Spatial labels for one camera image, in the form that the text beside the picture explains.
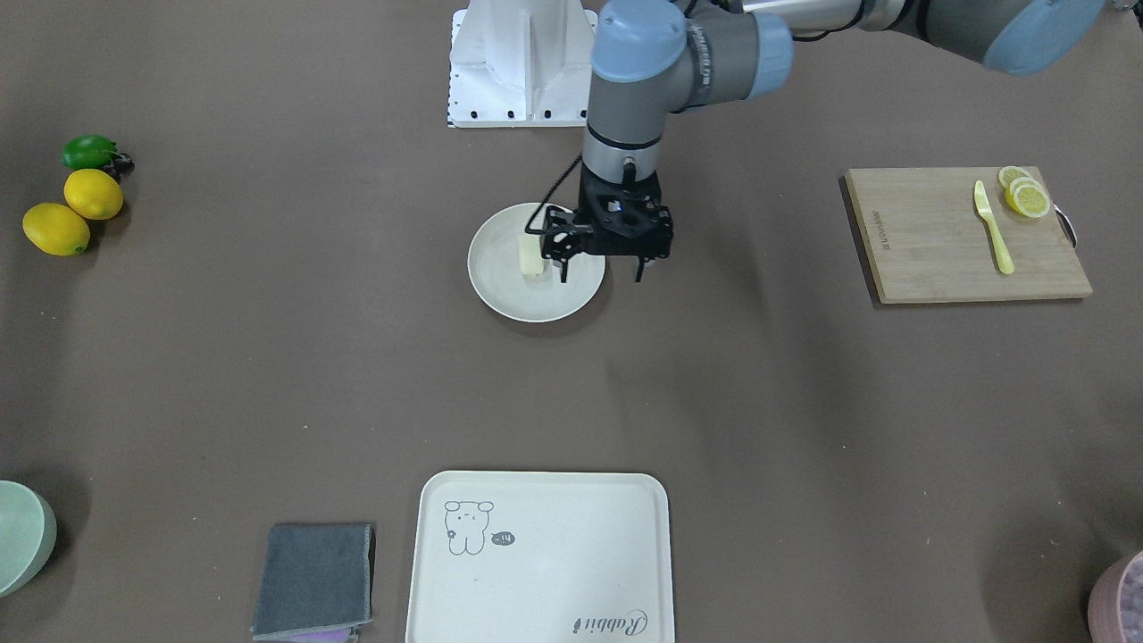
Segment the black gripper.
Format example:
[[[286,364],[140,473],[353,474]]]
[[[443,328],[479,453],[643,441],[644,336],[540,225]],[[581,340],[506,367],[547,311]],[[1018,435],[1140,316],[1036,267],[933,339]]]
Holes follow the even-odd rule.
[[[563,284],[577,254],[636,257],[634,282],[641,282],[647,262],[670,256],[674,225],[656,171],[642,180],[612,183],[582,168],[577,207],[570,212],[544,208],[538,236],[539,256],[559,262]]]

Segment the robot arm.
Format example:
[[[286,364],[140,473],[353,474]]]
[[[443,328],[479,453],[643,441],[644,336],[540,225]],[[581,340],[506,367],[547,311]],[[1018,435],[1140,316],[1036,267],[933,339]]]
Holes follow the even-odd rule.
[[[569,212],[539,204],[526,224],[568,280],[580,254],[669,256],[673,222],[657,175],[670,114],[780,89],[797,42],[893,31],[1012,77],[1078,45],[1102,1],[609,1],[591,54],[585,137]]]

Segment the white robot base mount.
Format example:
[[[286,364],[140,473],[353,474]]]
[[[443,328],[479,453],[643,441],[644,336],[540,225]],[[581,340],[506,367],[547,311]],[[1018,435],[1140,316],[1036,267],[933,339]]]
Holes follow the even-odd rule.
[[[453,13],[446,123],[584,126],[597,21],[580,1],[470,1]]]

